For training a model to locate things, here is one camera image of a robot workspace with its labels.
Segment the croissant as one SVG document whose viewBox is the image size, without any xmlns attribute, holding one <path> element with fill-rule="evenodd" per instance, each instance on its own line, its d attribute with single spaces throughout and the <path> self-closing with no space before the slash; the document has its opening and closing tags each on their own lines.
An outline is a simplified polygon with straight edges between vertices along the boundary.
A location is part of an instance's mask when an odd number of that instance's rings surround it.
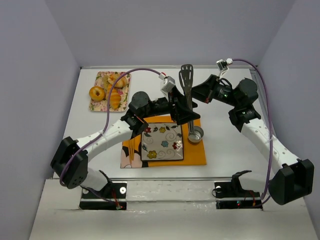
<svg viewBox="0 0 320 240">
<path fill-rule="evenodd" d="M 112 85 L 108 84 L 106 87 L 106 99 L 108 98 L 109 93 L 111 93 L 109 105 L 113 110 L 116 111 L 120 106 L 122 98 L 115 87 L 112 90 L 111 90 L 111 88 L 112 88 Z"/>
</svg>

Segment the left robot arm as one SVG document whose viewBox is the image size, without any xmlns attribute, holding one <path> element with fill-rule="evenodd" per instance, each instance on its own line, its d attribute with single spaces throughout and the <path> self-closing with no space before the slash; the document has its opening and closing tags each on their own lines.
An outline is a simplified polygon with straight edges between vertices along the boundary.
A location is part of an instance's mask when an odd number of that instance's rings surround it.
<svg viewBox="0 0 320 240">
<path fill-rule="evenodd" d="M 125 115 L 112 125 L 106 124 L 102 130 L 82 138 L 64 138 L 50 166 L 63 187 L 74 189 L 80 186 L 97 192 L 104 190 L 111 182 L 103 171 L 88 167 L 94 157 L 116 144 L 139 136 L 149 126 L 146 118 L 169 114 L 177 125 L 199 119 L 201 116 L 192 110 L 193 106 L 176 88 L 169 92 L 168 98 L 156 100 L 150 100 L 146 92 L 138 91 L 133 95 Z"/>
</svg>

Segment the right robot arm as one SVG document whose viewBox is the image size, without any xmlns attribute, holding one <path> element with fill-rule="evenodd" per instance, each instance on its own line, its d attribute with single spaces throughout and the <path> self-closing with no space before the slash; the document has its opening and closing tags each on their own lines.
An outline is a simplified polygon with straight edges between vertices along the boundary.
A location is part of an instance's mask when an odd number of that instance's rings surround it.
<svg viewBox="0 0 320 240">
<path fill-rule="evenodd" d="M 309 159 L 300 159 L 290 152 L 273 134 L 253 103 L 258 99 L 257 84 L 244 78 L 236 87 L 223 83 L 216 75 L 191 89 L 192 98 L 209 104 L 212 100 L 232 106 L 229 119 L 233 126 L 248 138 L 267 160 L 267 176 L 258 180 L 251 170 L 232 175 L 234 192 L 260 192 L 277 204 L 285 205 L 312 193 L 315 167 Z"/>
</svg>

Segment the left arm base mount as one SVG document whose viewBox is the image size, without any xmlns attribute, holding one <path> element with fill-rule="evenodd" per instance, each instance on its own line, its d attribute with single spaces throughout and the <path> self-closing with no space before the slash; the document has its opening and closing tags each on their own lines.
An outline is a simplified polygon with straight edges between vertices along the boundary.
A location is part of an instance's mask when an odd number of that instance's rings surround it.
<svg viewBox="0 0 320 240">
<path fill-rule="evenodd" d="M 127 182 L 113 181 L 105 192 L 83 188 L 79 208 L 81 210 L 125 211 L 127 209 Z"/>
</svg>

